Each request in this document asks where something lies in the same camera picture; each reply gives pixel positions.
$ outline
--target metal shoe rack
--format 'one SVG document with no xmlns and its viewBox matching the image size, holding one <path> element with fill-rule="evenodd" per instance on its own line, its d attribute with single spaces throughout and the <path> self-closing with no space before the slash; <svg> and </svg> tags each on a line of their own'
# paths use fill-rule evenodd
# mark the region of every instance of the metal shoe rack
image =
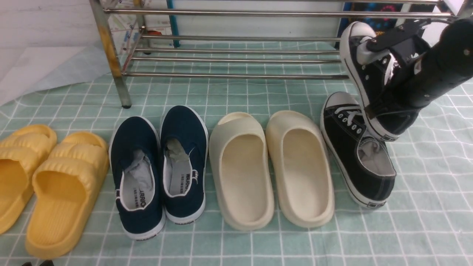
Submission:
<svg viewBox="0 0 473 266">
<path fill-rule="evenodd" d="M 251 11 L 251 10 L 197 10 L 197 9 L 147 9 L 142 6 L 141 0 L 133 0 L 134 8 L 115 8 L 119 0 L 108 0 L 102 5 L 100 0 L 89 0 L 97 23 L 98 32 L 102 40 L 105 54 L 108 59 L 120 101 L 124 108 L 131 107 L 130 94 L 125 83 L 126 77 L 179 77 L 179 78 L 221 78 L 221 79 L 280 79 L 280 80 L 342 80 L 346 75 L 266 75 L 266 74 L 212 74 L 212 73 L 172 73 L 172 72 L 138 72 L 129 71 L 133 61 L 167 61 L 167 62 L 218 62 L 218 63 L 276 63 L 276 64 L 328 64 L 340 63 L 338 59 L 320 60 L 281 60 L 281 59 L 231 59 L 231 58 L 195 58 L 195 57 L 153 57 L 137 56 L 136 53 L 200 53 L 200 54 L 282 54 L 282 55 L 327 55 L 338 54 L 338 51 L 321 50 L 235 50 L 235 49 L 179 49 L 179 48 L 150 48 L 151 39 L 194 40 L 194 41 L 238 41 L 238 42 L 336 42 L 339 38 L 310 37 L 310 38 L 280 38 L 280 37 L 227 37 L 227 36 L 200 36 L 200 35 L 150 35 L 147 32 L 144 15 L 168 16 L 234 16 L 234 17 L 319 17 L 319 18 L 403 18 L 403 19 L 436 19 L 456 20 L 471 16 L 473 0 L 464 0 L 457 15 L 448 8 L 442 0 L 349 0 L 349 2 L 376 2 L 436 5 L 441 13 L 422 12 L 374 12 L 374 11 L 341 11 L 341 12 L 294 12 L 294 11 Z M 123 66 L 118 59 L 117 50 L 108 24 L 111 14 L 136 15 L 140 35 L 134 47 L 129 51 Z"/>
</svg>

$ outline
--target slide sandal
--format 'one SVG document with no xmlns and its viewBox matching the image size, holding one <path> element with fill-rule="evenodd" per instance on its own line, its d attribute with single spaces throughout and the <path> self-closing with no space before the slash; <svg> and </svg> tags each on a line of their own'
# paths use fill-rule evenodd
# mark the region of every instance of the slide sandal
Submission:
<svg viewBox="0 0 473 266">
<path fill-rule="evenodd" d="M 231 113 L 215 126 L 210 165 L 222 216 L 233 228 L 256 230 L 274 213 L 268 151 L 261 125 L 246 113 Z"/>
<path fill-rule="evenodd" d="M 26 231 L 26 250 L 52 259 L 80 239 L 108 171 L 107 144 L 89 132 L 67 136 L 33 175 L 38 198 Z"/>
<path fill-rule="evenodd" d="M 303 114 L 279 111 L 266 127 L 282 213 L 293 224 L 318 227 L 335 211 L 332 177 L 322 133 Z"/>
<path fill-rule="evenodd" d="M 33 195 L 31 177 L 57 142 L 56 132 L 29 125 L 0 141 L 0 234 L 16 222 Z"/>
</svg>

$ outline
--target yellow slide sandal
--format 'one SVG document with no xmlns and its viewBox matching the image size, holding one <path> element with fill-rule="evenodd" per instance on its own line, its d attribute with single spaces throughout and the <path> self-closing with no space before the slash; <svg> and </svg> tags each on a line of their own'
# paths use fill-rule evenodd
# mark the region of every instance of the yellow slide sandal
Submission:
<svg viewBox="0 0 473 266">
<path fill-rule="evenodd" d="M 0 142 L 0 234 L 16 222 L 33 195 L 31 177 L 57 142 L 46 125 L 29 125 Z"/>
<path fill-rule="evenodd" d="M 26 231 L 26 250 L 52 259 L 74 248 L 108 171 L 107 144 L 89 132 L 67 136 L 33 175 L 38 198 Z"/>
</svg>

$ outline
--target green checkered tablecloth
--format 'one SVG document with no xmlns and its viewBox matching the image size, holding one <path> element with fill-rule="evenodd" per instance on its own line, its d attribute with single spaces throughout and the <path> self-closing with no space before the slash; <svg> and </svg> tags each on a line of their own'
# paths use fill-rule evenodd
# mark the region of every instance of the green checkered tablecloth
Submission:
<svg viewBox="0 0 473 266">
<path fill-rule="evenodd" d="M 330 49 L 324 43 L 199 44 L 196 48 Z M 251 58 L 311 58 L 251 56 Z M 136 62 L 137 71 L 195 73 L 338 74 L 341 65 L 178 64 Z M 165 110 L 189 105 L 211 133 L 227 113 L 270 115 L 294 110 L 319 123 L 322 105 L 336 91 L 356 94 L 349 81 L 128 78 L 133 101 L 122 109 L 110 75 L 91 83 L 24 95 L 0 107 L 1 137 L 28 124 L 48 124 L 59 141 L 74 131 L 109 140 L 127 117 L 142 115 L 156 127 Z M 376 211 L 350 198 L 331 158 L 336 212 L 317 229 L 299 228 L 276 204 L 273 220 L 254 232 L 223 222 L 210 167 L 207 205 L 194 224 L 168 222 L 155 238 L 135 242 L 121 228 L 111 174 L 106 178 L 79 244 L 59 266 L 467 266 L 473 265 L 473 82 L 422 110 L 415 124 L 388 148 L 398 172 L 391 198 Z M 25 250 L 33 198 L 12 229 L 0 236 L 0 265 L 38 265 Z"/>
</svg>

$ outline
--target black low-top sneaker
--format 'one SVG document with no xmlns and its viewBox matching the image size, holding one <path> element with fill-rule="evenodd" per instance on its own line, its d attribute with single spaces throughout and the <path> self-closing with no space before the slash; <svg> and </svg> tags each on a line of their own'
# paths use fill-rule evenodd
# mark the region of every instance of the black low-top sneaker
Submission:
<svg viewBox="0 0 473 266">
<path fill-rule="evenodd" d="M 395 59 L 391 54 L 369 64 L 358 62 L 359 59 L 364 60 L 372 56 L 372 53 L 368 52 L 358 53 L 358 47 L 366 45 L 366 42 L 373 37 L 376 37 L 376 33 L 368 24 L 359 21 L 351 23 L 340 38 L 340 58 L 348 77 L 360 95 L 361 113 L 365 118 L 367 129 L 374 137 L 392 142 L 415 121 L 418 111 L 368 117 L 365 108 L 379 98 L 385 84 L 393 76 L 395 65 Z"/>
<path fill-rule="evenodd" d="M 367 208 L 383 206 L 396 171 L 385 143 L 367 130 L 355 98 L 346 92 L 330 95 L 322 109 L 320 129 L 353 200 Z"/>
</svg>

